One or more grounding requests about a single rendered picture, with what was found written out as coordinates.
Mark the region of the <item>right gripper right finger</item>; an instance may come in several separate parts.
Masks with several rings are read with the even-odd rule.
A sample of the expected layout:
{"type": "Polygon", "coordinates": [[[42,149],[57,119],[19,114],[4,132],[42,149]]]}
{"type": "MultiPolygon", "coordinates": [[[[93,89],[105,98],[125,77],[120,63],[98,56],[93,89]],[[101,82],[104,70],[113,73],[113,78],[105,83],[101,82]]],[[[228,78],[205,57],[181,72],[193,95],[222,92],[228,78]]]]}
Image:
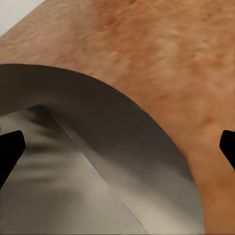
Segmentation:
{"type": "Polygon", "coordinates": [[[223,130],[219,148],[235,169],[235,132],[223,130]]]}

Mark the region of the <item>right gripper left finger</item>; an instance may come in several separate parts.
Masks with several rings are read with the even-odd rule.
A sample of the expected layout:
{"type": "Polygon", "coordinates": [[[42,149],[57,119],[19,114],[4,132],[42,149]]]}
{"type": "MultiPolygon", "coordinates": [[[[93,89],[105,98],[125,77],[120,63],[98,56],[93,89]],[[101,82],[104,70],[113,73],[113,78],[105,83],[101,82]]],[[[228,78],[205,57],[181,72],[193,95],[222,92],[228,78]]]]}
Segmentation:
{"type": "Polygon", "coordinates": [[[18,130],[0,136],[0,189],[25,149],[23,133],[18,130]]]}

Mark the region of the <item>paper coffee filter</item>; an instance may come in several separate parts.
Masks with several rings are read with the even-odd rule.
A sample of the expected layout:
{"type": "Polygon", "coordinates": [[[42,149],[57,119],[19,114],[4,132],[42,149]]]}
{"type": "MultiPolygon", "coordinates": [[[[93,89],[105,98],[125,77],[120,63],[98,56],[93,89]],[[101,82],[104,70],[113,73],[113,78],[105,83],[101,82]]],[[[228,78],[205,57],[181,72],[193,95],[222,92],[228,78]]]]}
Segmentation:
{"type": "Polygon", "coordinates": [[[0,189],[0,235],[205,235],[184,156],[103,80],[0,64],[0,136],[18,130],[25,149],[0,189]]]}

